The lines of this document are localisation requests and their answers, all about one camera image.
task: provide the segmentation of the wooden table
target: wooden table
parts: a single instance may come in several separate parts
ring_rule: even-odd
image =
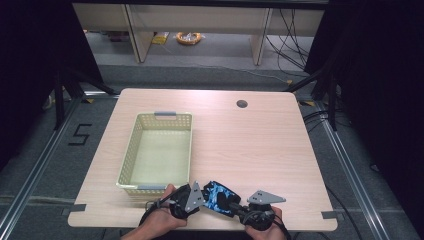
[[[237,106],[245,100],[246,108]],[[336,219],[294,95],[280,92],[125,89],[115,106],[71,212],[74,227],[136,227],[147,200],[130,196],[115,183],[135,117],[141,112],[193,114],[190,182],[201,188],[218,181],[238,193],[242,204],[263,190],[287,199],[283,210],[293,231],[332,231]],[[190,216],[186,229],[242,230],[205,207]]]

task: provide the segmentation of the black cable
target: black cable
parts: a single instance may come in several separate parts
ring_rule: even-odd
[[[324,233],[322,233],[322,232],[316,232],[317,234],[319,234],[321,237],[323,237],[324,239],[326,239],[326,240],[331,240],[327,235],[325,235]],[[294,235],[294,237],[293,237],[293,240],[296,240],[297,239],[297,237],[299,237],[299,235],[301,234],[301,232],[297,232],[295,235]]]
[[[302,51],[300,50],[300,49],[302,49],[302,48],[300,47],[299,42],[297,41],[296,25],[294,24],[294,16],[295,16],[296,9],[292,9],[292,11],[291,11],[291,12],[292,12],[292,22],[293,22],[293,34],[294,34],[294,39],[293,39],[293,35],[291,36],[291,38],[292,38],[293,42],[296,44],[296,47],[297,47],[297,50],[298,50],[298,53],[299,53],[299,57],[300,57],[300,59],[302,60],[303,65],[306,65],[306,60],[305,60],[305,58],[303,57]]]
[[[310,123],[313,123],[313,122],[316,122],[316,121],[320,121],[320,120],[323,120],[323,118],[317,118],[317,119],[311,120],[309,122],[305,122],[305,125],[308,125]]]
[[[333,192],[333,190],[331,190],[327,184],[325,184],[325,188],[327,189],[327,191],[329,191],[331,193],[331,195],[333,195],[333,197],[337,200],[337,202],[340,203],[340,206],[342,206],[343,210],[346,212],[347,217],[349,218],[350,222],[353,225],[353,228],[356,231],[356,234],[358,235],[359,240],[362,240],[362,235],[359,232],[358,226],[356,226],[355,221],[353,220],[352,216],[350,215],[349,211],[347,210],[347,208],[345,207],[345,205],[342,203],[342,201],[336,196],[336,194]]]
[[[241,224],[246,225],[247,221],[249,221],[250,218],[252,218],[254,220],[255,215],[261,215],[262,213],[263,213],[262,211],[251,211],[251,212],[246,213]]]
[[[280,15],[281,15],[281,18],[283,19],[283,21],[284,21],[284,24],[286,25],[286,28],[287,28],[287,35],[288,36],[290,36],[290,38],[292,39],[292,41],[293,41],[293,43],[295,44],[295,46],[296,46],[296,48],[298,49],[298,51],[295,51],[295,52],[297,52],[298,54],[299,54],[299,57],[300,57],[300,59],[302,60],[302,63],[303,63],[303,66],[305,65],[305,59],[303,58],[303,54],[302,54],[302,51],[301,50],[303,50],[304,52],[307,52],[306,50],[304,50],[302,47],[300,47],[299,46],[299,43],[298,43],[298,41],[297,41],[297,35],[296,35],[296,26],[295,26],[295,24],[294,24],[294,16],[295,16],[295,10],[294,9],[292,9],[292,22],[291,22],[291,24],[290,24],[290,27],[289,27],[289,25],[287,24],[287,21],[286,21],[286,19],[284,18],[284,15],[283,15],[283,12],[281,11],[281,9],[280,9]],[[295,34],[295,37],[293,37],[293,34],[291,33],[291,29],[292,29],[292,26],[293,26],[293,31],[294,31],[294,34]]]
[[[335,111],[336,111],[336,112],[343,112],[343,109],[336,109]],[[315,116],[319,116],[319,115],[321,115],[321,114],[326,114],[326,113],[328,113],[328,110],[323,110],[323,111],[316,111],[316,112],[313,112],[313,113],[311,113],[311,114],[308,114],[308,115],[304,116],[304,117],[303,117],[303,121],[305,122],[305,121],[307,121],[307,120],[309,120],[309,119],[311,119],[311,118],[313,118],[313,117],[315,117]]]
[[[290,50],[292,50],[293,52],[297,52],[295,49],[293,49],[292,47],[290,47],[289,45],[287,45],[286,44],[286,41],[287,41],[287,38],[288,38],[289,36],[287,35],[286,36],[286,38],[283,40],[282,38],[281,38],[281,36],[278,36],[278,38],[281,40],[281,42],[283,43],[283,45],[286,45],[286,47],[288,48],[288,49],[290,49]]]
[[[285,73],[285,74],[287,74],[287,75],[292,75],[292,76],[297,76],[297,77],[308,77],[308,76],[305,76],[305,75],[298,75],[298,74],[289,73],[289,72],[284,71],[284,70],[281,68],[281,66],[280,66],[280,56],[281,56],[281,55],[283,55],[283,57],[284,57],[284,56],[287,56],[287,55],[285,55],[284,53],[280,53],[280,52],[279,52],[279,50],[278,50],[278,48],[277,48],[274,44],[272,44],[271,40],[270,40],[268,37],[266,37],[266,39],[267,39],[267,40],[268,40],[268,42],[270,43],[271,47],[272,47],[272,48],[274,48],[275,53],[277,53],[277,65],[278,65],[278,68],[280,69],[280,71],[281,71],[281,72],[283,72],[283,73]]]
[[[141,220],[140,220],[140,223],[138,224],[138,226],[140,226],[141,224],[143,224],[144,223],[144,221],[146,221],[146,219],[147,219],[147,217],[152,213],[152,212],[154,212],[155,210],[157,210],[157,209],[160,209],[160,208],[164,208],[164,206],[162,206],[162,204],[164,204],[168,199],[170,199],[175,193],[176,193],[177,191],[175,191],[175,192],[173,192],[173,193],[171,193],[171,194],[169,194],[168,196],[166,196],[165,198],[163,198],[163,199],[158,199],[157,201],[154,201],[153,203],[153,205],[152,206],[150,206],[150,208],[148,208],[147,209],[147,204],[149,203],[149,202],[146,202],[146,212],[143,214],[143,216],[141,217]]]
[[[102,235],[101,235],[101,238],[100,238],[100,239],[104,239],[104,238],[105,238],[105,236],[106,236],[106,231],[107,231],[107,228],[105,228],[105,229],[103,230],[103,232],[102,232]]]
[[[317,123],[317,124],[315,124],[311,129],[309,129],[308,130],[308,133],[310,133],[310,132],[312,132],[312,130],[314,130],[316,127],[318,127],[321,123],[323,123],[325,120],[326,120],[327,118],[325,118],[325,119],[321,119],[321,121],[319,122],[319,123]]]
[[[272,222],[277,225],[280,230],[284,233],[284,236],[286,236],[286,240],[291,240],[291,235],[289,233],[289,231],[287,230],[286,226],[284,225],[283,219],[281,219],[279,216],[275,215],[275,217],[277,217],[278,219],[280,219],[281,223],[275,221],[275,219],[272,220]]]
[[[284,43],[281,46],[280,49],[278,49],[272,42],[271,40],[268,38],[268,36],[266,37],[266,39],[268,40],[269,44],[271,45],[271,47],[274,49],[274,51],[279,55],[282,56],[284,59],[286,59],[287,61],[291,62],[293,65],[295,65],[298,68],[303,69],[303,65],[301,65],[300,63],[296,62],[294,59],[292,59],[291,57],[287,56],[285,53],[283,53],[281,50],[284,47]]]

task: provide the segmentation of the cable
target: cable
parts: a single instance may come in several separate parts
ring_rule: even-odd
[[[280,49],[278,49],[272,42],[271,40],[268,38],[268,36],[266,37],[266,39],[268,40],[269,44],[271,45],[271,47],[274,49],[274,51],[281,57],[283,57],[284,59],[286,59],[287,61],[291,62],[293,65],[295,65],[296,67],[300,68],[303,70],[303,65],[301,65],[300,63],[296,62],[294,59],[292,59],[291,57],[287,56],[285,53],[282,52],[282,48],[284,47],[284,43],[283,45],[280,47]]]
[[[308,124],[310,124],[312,122],[316,122],[316,121],[319,121],[319,120],[328,120],[328,118],[319,118],[319,119],[311,120],[309,122],[305,122],[305,125],[308,125]],[[339,125],[341,125],[341,126],[344,126],[344,127],[352,128],[352,126],[349,126],[347,124],[343,124],[343,123],[341,123],[339,121],[336,121],[336,123],[339,124]],[[316,128],[316,126],[312,127],[310,130],[308,130],[308,133],[310,133],[314,128]]]
[[[306,60],[305,60],[304,56],[306,56],[306,54],[309,54],[309,53],[308,53],[306,50],[304,50],[302,47],[300,47],[300,46],[299,46],[299,42],[297,41],[296,26],[295,26],[295,23],[294,23],[294,16],[295,16],[295,13],[296,13],[296,12],[295,12],[295,10],[294,10],[294,9],[292,9],[292,10],[291,10],[291,13],[292,13],[292,18],[291,18],[292,22],[291,22],[290,27],[289,27],[289,25],[287,24],[286,19],[284,18],[284,15],[283,15],[282,10],[280,9],[280,15],[281,15],[281,18],[283,19],[283,21],[284,21],[284,25],[286,26],[286,29],[287,29],[287,36],[286,36],[286,39],[285,39],[284,41],[281,39],[281,37],[280,37],[280,39],[283,41],[283,46],[284,46],[284,45],[286,45],[289,49],[291,49],[291,50],[293,50],[294,52],[297,52],[297,53],[299,54],[299,57],[300,57],[300,59],[301,59],[301,61],[302,61],[302,64],[303,64],[303,67],[302,67],[302,69],[303,69],[303,68],[304,68],[304,66],[305,66],[305,64],[306,64]],[[293,43],[295,44],[295,46],[296,46],[296,48],[297,48],[297,51],[296,51],[296,50],[294,50],[293,48],[289,47],[289,46],[286,44],[286,40],[287,40],[288,36],[290,36],[290,38],[292,39]]]
[[[335,111],[336,112],[343,112],[343,109],[336,109]],[[318,115],[321,115],[321,114],[326,114],[326,113],[328,113],[328,110],[313,112],[311,114],[308,114],[308,115],[304,116],[303,117],[303,121],[305,122],[305,121],[307,121],[307,120],[309,120],[309,119],[311,119],[311,118],[313,118],[315,116],[318,116]]]
[[[144,223],[144,221],[146,221],[147,217],[154,212],[156,209],[160,209],[163,208],[162,204],[165,203],[168,199],[170,199],[176,192],[173,192],[171,194],[169,194],[168,196],[166,196],[163,199],[158,199],[156,201],[153,201],[153,205],[151,205],[149,208],[147,208],[147,204],[151,203],[152,201],[146,202],[146,212],[143,214],[143,216],[141,217],[140,223],[138,224],[138,226],[140,226],[141,224]]]
[[[347,210],[347,208],[345,207],[345,205],[342,203],[342,201],[336,196],[336,194],[333,192],[333,190],[331,190],[327,184],[325,184],[325,188],[331,193],[331,195],[333,195],[333,197],[337,200],[337,202],[340,203],[340,206],[342,206],[343,210],[346,212],[347,217],[349,218],[350,222],[353,225],[353,228],[356,231],[356,234],[358,235],[359,240],[362,240],[362,235],[359,232],[358,226],[356,226],[355,221],[353,221],[352,216],[350,215],[349,211]]]
[[[263,214],[263,212],[261,212],[261,211],[251,211],[251,212],[248,212],[244,216],[244,219],[242,221],[242,224],[243,225],[246,225],[247,221],[249,221],[250,218],[252,218],[253,221],[254,221],[255,220],[254,216],[258,216],[258,215],[262,215],[262,214]]]
[[[326,240],[331,240],[327,235],[325,235],[324,233],[322,233],[322,232],[316,232],[317,234],[319,234],[321,237],[323,237],[324,239],[326,239]],[[293,240],[296,240],[298,237],[299,237],[299,235],[301,234],[301,232],[297,232],[295,235],[294,235],[294,237],[293,237]]]
[[[319,123],[315,124],[311,129],[308,130],[308,133],[312,132],[316,127],[318,127],[321,123],[323,123],[327,118],[322,119]]]
[[[281,223],[275,221],[274,219],[272,219],[272,222],[277,225],[281,231],[284,233],[284,236],[286,236],[286,240],[291,240],[291,235],[289,233],[289,231],[286,228],[286,225],[284,225],[283,219],[281,219],[279,216],[275,215],[275,217],[277,217],[278,219],[280,219]]]
[[[177,57],[171,50],[167,49],[163,45],[161,45],[161,46],[163,47],[163,49],[165,49],[167,52],[169,52],[170,54],[172,54],[174,57]],[[222,68],[222,69],[228,69],[228,70],[233,70],[233,71],[246,72],[246,73],[252,74],[254,76],[258,76],[258,77],[274,78],[274,79],[277,79],[277,80],[279,80],[281,82],[284,82],[284,83],[288,84],[288,82],[286,80],[283,80],[283,79],[278,78],[276,76],[258,74],[258,73],[254,73],[254,72],[251,72],[251,71],[248,71],[248,70],[234,69],[234,68],[229,68],[229,67],[224,67],[224,66],[209,66],[209,65],[199,64],[199,63],[184,62],[184,61],[181,61],[181,60],[179,60],[177,58],[175,60],[178,61],[178,62],[180,62],[180,63],[183,63],[183,64],[192,64],[192,65],[197,65],[197,66],[206,67],[206,68],[216,68],[216,69],[221,69]]]
[[[266,39],[268,40],[271,47],[274,49],[275,53],[277,53],[277,65],[278,65],[278,68],[280,69],[281,72],[283,72],[287,75],[292,75],[292,76],[297,76],[297,77],[308,77],[308,76],[305,76],[305,75],[298,75],[298,74],[289,73],[289,72],[284,71],[280,66],[280,56],[283,56],[287,61],[293,63],[294,65],[296,65],[298,63],[296,61],[294,61],[293,59],[291,59],[290,57],[288,57],[287,55],[285,55],[284,53],[280,52],[280,50],[278,50],[278,48],[271,42],[271,40],[268,37],[266,37]]]

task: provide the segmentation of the white basket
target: white basket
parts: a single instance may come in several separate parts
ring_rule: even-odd
[[[160,194],[189,182],[192,115],[137,115],[116,185],[129,194]]]

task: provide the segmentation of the gray floor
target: gray floor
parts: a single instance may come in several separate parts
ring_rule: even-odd
[[[88,33],[87,38],[106,84],[118,90],[141,87],[281,91],[287,87],[288,80],[296,82],[302,79],[279,71],[277,55],[269,44],[265,47],[262,64],[254,66],[249,36],[205,34],[198,45],[182,46],[176,43],[174,34],[170,34],[165,46],[152,45],[142,64],[135,63],[129,42],[112,43],[100,33]],[[308,50],[312,40],[299,38],[299,44]],[[271,41],[281,45],[280,39],[275,36],[271,37]],[[300,61],[296,53],[285,52]],[[281,60],[279,64],[289,73],[305,75],[289,62]],[[299,90],[297,96],[308,94],[312,87],[313,84]],[[94,90],[87,85],[84,88]],[[78,106],[10,239],[102,239],[110,231],[72,228],[67,224],[67,210],[78,194],[115,103],[116,99],[102,98]],[[317,108],[300,106],[300,110],[306,116],[317,111]],[[0,173],[1,215],[8,210],[47,144],[53,132],[54,118],[53,108],[40,116],[21,153]],[[384,179],[370,169],[372,159],[354,128],[349,125],[349,119],[343,113],[337,113],[336,119],[337,132],[391,239],[419,239]],[[79,124],[91,124],[80,129],[80,132],[89,134],[89,138],[85,145],[70,146],[69,143],[81,141],[81,138],[73,136]],[[326,185],[346,206],[362,238],[374,239],[324,125],[314,118],[307,122],[306,127]],[[329,195],[338,213],[339,226],[336,231],[326,235],[330,239],[358,239],[340,202]],[[178,239],[172,233],[168,236]],[[207,239],[201,233],[195,236],[196,239]],[[230,234],[220,237],[235,238]],[[318,233],[301,233],[297,236],[297,239],[320,238],[322,236]]]

